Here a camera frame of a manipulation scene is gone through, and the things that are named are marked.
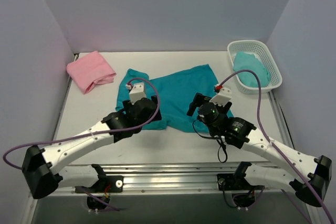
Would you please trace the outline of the teal t shirt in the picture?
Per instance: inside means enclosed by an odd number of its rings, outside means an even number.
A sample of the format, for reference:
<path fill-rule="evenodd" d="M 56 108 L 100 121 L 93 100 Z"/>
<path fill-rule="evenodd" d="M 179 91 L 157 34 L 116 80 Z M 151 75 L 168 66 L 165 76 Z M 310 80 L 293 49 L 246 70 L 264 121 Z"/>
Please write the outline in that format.
<path fill-rule="evenodd" d="M 116 110 L 123 108 L 122 102 L 129 99 L 129 92 L 125 85 L 132 78 L 149 80 L 157 89 L 161 104 L 162 119 L 151 122 L 143 127 L 144 130 L 164 130 L 172 127 L 176 130 L 193 133 L 192 123 L 197 115 L 187 116 L 189 104 L 196 93 L 208 97 L 215 95 L 214 86 L 218 80 L 209 65 L 200 65 L 182 70 L 167 76 L 150 79 L 147 73 L 128 69 L 119 85 Z"/>

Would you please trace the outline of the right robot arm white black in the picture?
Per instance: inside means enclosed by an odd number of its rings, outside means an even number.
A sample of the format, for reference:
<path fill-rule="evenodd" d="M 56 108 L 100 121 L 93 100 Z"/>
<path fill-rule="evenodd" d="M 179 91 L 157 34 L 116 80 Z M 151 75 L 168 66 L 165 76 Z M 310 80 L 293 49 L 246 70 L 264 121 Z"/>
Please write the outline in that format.
<path fill-rule="evenodd" d="M 321 207 L 331 181 L 332 160 L 324 155 L 314 157 L 296 151 L 267 137 L 252 123 L 239 117 L 228 117 L 231 105 L 231 102 L 216 102 L 197 93 L 186 114 L 193 116 L 197 113 L 197 120 L 207 127 L 209 138 L 215 139 L 222 147 L 230 145 L 254 153 L 276 166 L 266 168 L 241 162 L 233 175 L 235 186 L 287 190 L 304 203 Z"/>

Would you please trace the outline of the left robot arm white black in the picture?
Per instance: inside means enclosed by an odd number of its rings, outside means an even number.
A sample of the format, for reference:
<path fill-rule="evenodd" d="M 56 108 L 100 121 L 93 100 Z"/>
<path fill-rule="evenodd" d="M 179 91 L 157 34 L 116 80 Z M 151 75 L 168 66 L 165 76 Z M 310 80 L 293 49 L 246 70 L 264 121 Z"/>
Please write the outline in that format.
<path fill-rule="evenodd" d="M 80 157 L 106 145 L 131 137 L 142 130 L 146 121 L 161 119 L 158 98 L 141 98 L 132 103 L 123 102 L 123 109 L 112 112 L 94 126 L 76 136 L 76 139 L 55 142 L 40 148 L 30 146 L 25 154 L 22 172 L 34 199 L 44 198 L 58 188 L 83 187 L 90 193 L 102 193 L 116 182 L 107 177 L 98 164 L 70 166 Z"/>

